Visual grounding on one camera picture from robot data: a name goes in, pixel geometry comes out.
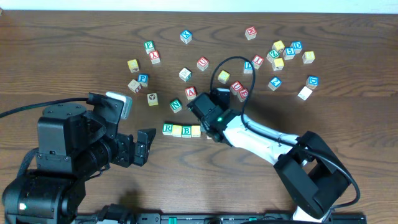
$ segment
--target row of blocks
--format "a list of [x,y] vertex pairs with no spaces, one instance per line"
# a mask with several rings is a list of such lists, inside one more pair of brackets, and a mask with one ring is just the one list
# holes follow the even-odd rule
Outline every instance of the row of blocks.
[[200,125],[181,126],[175,124],[163,124],[163,134],[173,137],[200,138]]

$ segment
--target cube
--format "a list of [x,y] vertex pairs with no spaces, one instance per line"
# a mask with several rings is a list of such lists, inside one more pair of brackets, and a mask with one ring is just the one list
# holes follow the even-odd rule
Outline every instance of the cube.
[[173,137],[181,137],[182,126],[180,125],[173,125],[172,128],[172,136]]
[[309,76],[307,82],[305,83],[305,86],[314,90],[318,86],[318,83],[319,83],[318,77]]
[[195,91],[195,87],[191,86],[185,89],[185,94],[188,100],[193,100],[197,97],[197,92]]
[[298,97],[300,97],[303,100],[306,100],[312,93],[312,90],[309,89],[308,87],[304,87],[300,93],[298,93]]
[[240,102],[243,102],[249,95],[248,89],[239,90],[238,99]]
[[157,50],[149,53],[149,57],[150,57],[150,62],[152,62],[153,65],[156,63],[160,63],[160,56]]
[[294,49],[292,47],[286,47],[284,50],[284,59],[290,60],[294,58]]
[[279,53],[276,50],[271,50],[270,52],[268,52],[267,54],[267,60],[272,63],[275,59],[277,59],[279,57]]
[[192,132],[191,132],[191,126],[182,126],[182,137],[183,138],[190,138]]
[[157,101],[157,94],[156,93],[149,93],[147,95],[148,97],[148,104],[149,106],[155,106],[158,105],[158,101]]
[[130,69],[131,73],[139,71],[137,59],[130,60],[127,62],[127,64],[129,65],[129,69]]
[[147,74],[139,74],[137,81],[142,85],[147,87],[149,82],[149,77]]
[[173,125],[172,124],[163,124],[163,134],[164,135],[172,135]]
[[234,82],[231,85],[231,88],[229,88],[229,90],[231,90],[231,93],[234,94],[235,96],[238,94],[239,91],[241,91],[243,89],[242,84],[239,81]]
[[189,43],[192,40],[192,34],[191,32],[189,32],[188,30],[184,30],[181,35],[180,35],[180,39],[182,40],[182,42],[184,42],[185,44]]
[[281,40],[279,40],[272,45],[272,49],[278,51],[278,53],[282,53],[285,49],[285,45]]
[[188,81],[192,76],[192,72],[189,71],[187,68],[183,68],[180,72],[180,78],[186,82]]
[[226,84],[229,80],[229,73],[222,70],[221,73],[218,75],[218,81],[222,84]]
[[138,93],[138,91],[142,88],[141,84],[135,80],[131,80],[131,82],[128,84],[128,87],[134,93]]
[[315,54],[313,52],[304,52],[303,62],[312,63],[315,60]]
[[246,38],[248,40],[254,39],[254,38],[256,38],[257,30],[254,27],[249,27],[246,29],[246,32],[244,33],[244,35],[246,36]]
[[290,45],[290,47],[293,47],[294,53],[295,53],[295,54],[300,53],[301,50],[303,49],[303,45],[301,44],[300,41],[293,42],[293,43]]
[[254,56],[253,61],[252,61],[255,69],[259,69],[263,62],[264,62],[264,59],[258,55]]
[[272,69],[274,71],[281,70],[285,66],[284,60],[281,58],[277,58],[272,62]]
[[144,43],[144,47],[145,47],[145,51],[147,52],[147,54],[154,52],[155,51],[155,45],[153,41],[147,41]]
[[252,74],[253,73],[253,69],[252,69],[252,64],[251,63],[244,62],[243,73],[244,74]]
[[179,100],[174,100],[173,102],[171,102],[170,107],[174,113],[177,113],[180,110],[182,110],[182,104]]
[[280,84],[282,84],[282,81],[278,79],[278,77],[274,77],[268,84],[268,87],[272,90],[275,91],[280,87]]
[[200,125],[192,125],[192,127],[191,127],[191,136],[192,137],[198,137],[198,138],[200,138],[200,134],[201,134],[201,131],[200,131]]
[[198,61],[198,68],[204,71],[207,67],[209,67],[209,61],[205,57],[201,57]]

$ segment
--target wooden tabletop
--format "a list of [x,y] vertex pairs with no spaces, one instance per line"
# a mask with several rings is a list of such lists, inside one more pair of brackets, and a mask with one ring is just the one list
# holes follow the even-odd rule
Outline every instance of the wooden tabletop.
[[[247,40],[245,28],[257,37]],[[0,17],[0,111],[88,92],[118,91],[134,100],[130,118],[119,132],[136,136],[138,129],[156,128],[144,167],[111,166],[86,183],[79,212],[94,212],[119,203],[137,211],[164,213],[265,212],[295,210],[295,205],[266,161],[244,149],[207,140],[162,135],[165,121],[197,124],[187,111],[184,89],[209,90],[210,75],[224,59],[241,55],[265,57],[272,43],[301,41],[315,52],[311,64],[302,53],[273,72],[268,61],[257,72],[247,114],[258,123],[286,133],[318,133],[352,173],[361,189],[358,204],[338,210],[361,213],[369,223],[398,219],[398,75],[395,15],[245,14],[175,12],[45,12],[4,11]],[[180,33],[188,29],[185,45]],[[161,63],[152,65],[143,43],[155,42]],[[210,66],[197,68],[206,57]],[[127,61],[138,59],[149,86],[138,94],[127,88],[137,78]],[[183,82],[183,67],[193,72]],[[249,86],[243,61],[222,66],[231,78]],[[309,75],[320,85],[307,101],[297,97]],[[273,76],[283,84],[275,92]],[[147,94],[157,93],[159,106]],[[179,98],[183,110],[174,114],[169,102]],[[233,107],[241,103],[234,97]],[[42,109],[0,119],[0,191],[16,177],[25,153],[37,147],[37,120]],[[338,202],[354,198],[352,186]]]

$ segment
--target white wall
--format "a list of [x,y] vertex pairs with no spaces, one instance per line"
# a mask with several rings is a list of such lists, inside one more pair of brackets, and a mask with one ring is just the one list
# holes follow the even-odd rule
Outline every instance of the white wall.
[[25,10],[398,13],[398,0],[0,0]]

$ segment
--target block with letter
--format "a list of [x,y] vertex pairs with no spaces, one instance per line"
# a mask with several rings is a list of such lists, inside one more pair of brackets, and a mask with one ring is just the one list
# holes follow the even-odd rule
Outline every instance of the block with letter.
[[239,81],[236,81],[231,85],[231,88],[229,90],[231,90],[231,93],[236,96],[238,92],[241,91],[242,89],[243,89],[242,84]]
[[312,63],[315,60],[315,54],[311,52],[304,52],[303,54],[303,62],[304,63]]
[[300,41],[295,41],[295,42],[293,42],[293,43],[290,45],[290,47],[293,47],[294,53],[295,53],[295,54],[300,53],[301,50],[303,49],[303,45],[301,44]]
[[278,79],[278,77],[274,77],[268,84],[268,87],[272,90],[275,91],[276,89],[278,89],[280,87],[280,85],[282,84],[282,81],[280,79]]
[[256,38],[257,30],[254,27],[249,27],[246,29],[246,32],[244,33],[244,35],[246,36],[246,38],[248,40],[254,39],[254,38]]
[[153,65],[156,63],[160,63],[160,55],[157,50],[149,53],[149,57],[150,57],[150,62],[152,62]]
[[142,88],[141,84],[135,80],[131,80],[131,82],[128,84],[128,87],[134,93],[138,93],[138,91]]
[[270,52],[268,52],[267,54],[267,60],[272,63],[275,59],[277,59],[279,57],[279,53],[276,50],[271,50]]
[[272,62],[272,69],[274,71],[281,70],[285,66],[284,60],[281,58],[277,58]]
[[308,87],[304,87],[300,93],[298,93],[298,97],[300,97],[303,100],[306,100],[312,93],[312,90]]
[[254,56],[253,61],[252,61],[255,69],[259,69],[263,62],[264,62],[264,59],[258,55]]
[[130,69],[131,73],[139,71],[137,59],[130,60],[127,62],[127,64],[129,65],[129,69]]
[[284,59],[290,60],[294,58],[294,49],[292,47],[286,47],[284,50]]
[[252,74],[253,73],[253,69],[252,69],[252,64],[251,63],[244,62],[243,73],[244,74]]
[[147,41],[144,43],[144,47],[145,47],[145,51],[147,52],[147,54],[154,52],[155,51],[155,44],[153,41]]
[[209,61],[205,57],[201,57],[198,61],[198,68],[204,71],[207,67],[209,67]]
[[155,106],[155,105],[159,104],[159,102],[157,101],[157,94],[156,93],[149,93],[147,95],[147,97],[148,97],[149,106]]
[[187,68],[183,68],[180,72],[180,78],[184,81],[187,82],[191,76],[192,76],[192,72],[189,71]]
[[281,40],[279,40],[272,45],[272,49],[278,51],[278,53],[282,53],[285,49],[285,45]]
[[182,137],[183,138],[190,138],[192,137],[191,134],[191,128],[192,126],[182,126]]
[[173,125],[172,124],[163,124],[163,134],[164,135],[172,135]]
[[192,134],[192,137],[200,138],[200,134],[201,134],[200,125],[192,125],[191,134]]
[[239,90],[238,91],[238,99],[239,99],[239,101],[240,102],[245,101],[246,98],[248,97],[248,95],[249,95],[248,89]]
[[172,128],[172,136],[173,137],[181,137],[182,126],[181,125],[173,125]]
[[177,113],[180,110],[182,110],[182,104],[179,100],[174,100],[173,102],[171,102],[170,107],[174,113]]
[[309,76],[307,82],[305,83],[305,86],[314,90],[318,86],[318,84],[319,84],[318,77]]
[[147,87],[149,83],[149,76],[147,74],[139,74],[137,82],[139,82],[142,86]]
[[197,97],[197,92],[195,91],[195,87],[191,86],[185,89],[185,94],[188,100],[193,100]]
[[192,40],[192,33],[189,32],[188,30],[184,30],[180,35],[180,39],[182,40],[182,42],[187,44]]
[[229,73],[222,70],[221,73],[218,75],[218,81],[222,84],[226,84],[229,80]]

